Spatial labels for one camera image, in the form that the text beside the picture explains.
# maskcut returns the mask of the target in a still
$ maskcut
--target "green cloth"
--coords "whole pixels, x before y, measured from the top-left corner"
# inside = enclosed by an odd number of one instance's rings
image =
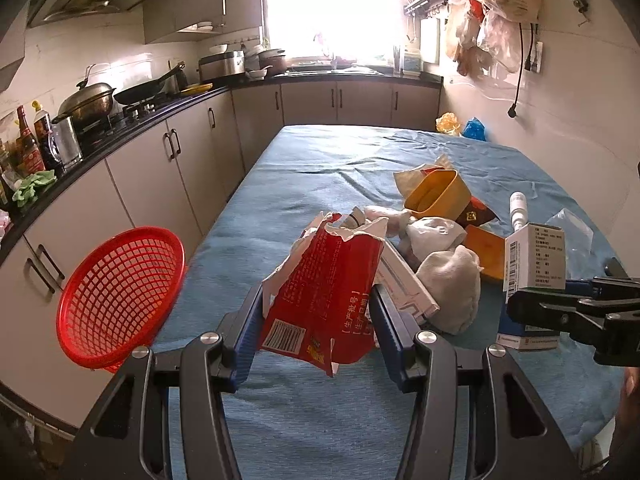
[[[43,187],[55,182],[58,178],[53,170],[37,171],[25,178],[18,191],[14,193],[13,200],[17,202],[18,207],[24,206],[29,200],[37,199],[36,188]]]

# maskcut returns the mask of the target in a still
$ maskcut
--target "metal screw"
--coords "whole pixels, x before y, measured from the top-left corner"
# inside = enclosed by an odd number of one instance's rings
[[[149,355],[149,348],[146,346],[136,346],[132,351],[131,355],[136,359],[142,359]]]
[[[418,341],[424,343],[425,345],[430,345],[431,343],[435,343],[438,336],[436,336],[433,332],[429,332],[428,330],[423,330],[422,332],[418,332]]]
[[[489,346],[489,354],[494,357],[504,357],[507,351],[504,349],[502,345],[491,345]]]
[[[200,341],[202,341],[205,345],[213,345],[217,343],[220,339],[220,336],[215,332],[205,332],[200,336]]]

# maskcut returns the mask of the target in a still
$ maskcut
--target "red plastic basket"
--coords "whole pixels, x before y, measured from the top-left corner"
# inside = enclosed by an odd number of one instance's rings
[[[136,346],[151,343],[184,273],[184,249],[171,231],[139,227],[108,240],[62,292],[56,331],[63,351],[85,368],[115,372]]]

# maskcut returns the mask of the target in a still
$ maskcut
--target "frying pan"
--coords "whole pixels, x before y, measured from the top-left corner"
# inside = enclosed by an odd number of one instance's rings
[[[160,93],[162,87],[164,86],[164,82],[171,76],[176,75],[184,67],[184,62],[181,61],[162,77],[153,79],[152,81],[145,81],[144,83],[141,83],[139,85],[127,88],[122,92],[118,92],[113,96],[113,98],[116,99],[116,101],[121,105],[132,105],[140,101],[144,101],[145,99],[149,99],[150,97],[153,97],[154,95]]]

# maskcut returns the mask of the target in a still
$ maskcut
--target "window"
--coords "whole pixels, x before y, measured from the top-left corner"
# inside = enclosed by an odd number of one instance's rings
[[[399,0],[266,0],[273,48],[287,57],[389,57],[401,41]]]

